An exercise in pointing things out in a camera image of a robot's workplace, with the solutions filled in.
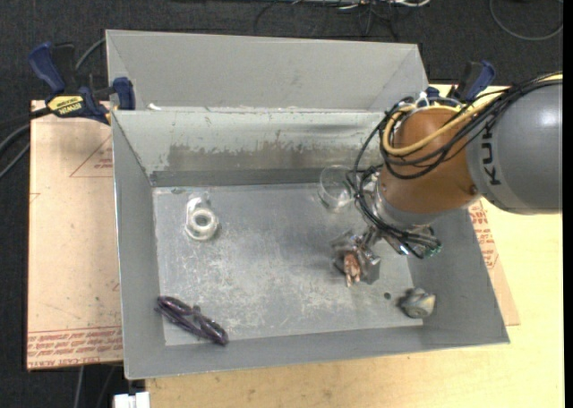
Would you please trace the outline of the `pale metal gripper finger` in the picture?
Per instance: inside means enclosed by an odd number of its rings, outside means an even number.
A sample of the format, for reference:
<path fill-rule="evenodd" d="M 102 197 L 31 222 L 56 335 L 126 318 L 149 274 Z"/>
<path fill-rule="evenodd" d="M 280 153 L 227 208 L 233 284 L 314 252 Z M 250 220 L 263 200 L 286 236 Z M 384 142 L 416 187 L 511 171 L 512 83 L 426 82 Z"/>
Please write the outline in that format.
<path fill-rule="evenodd" d="M 370 251 L 359 253 L 361 267 L 361 279 L 368 285 L 373 284 L 380 278 L 381 257 Z"/>
<path fill-rule="evenodd" d="M 359 272 L 357 250 L 348 239 L 334 241 L 330 246 L 334 251 L 334 266 L 341 273 Z"/>

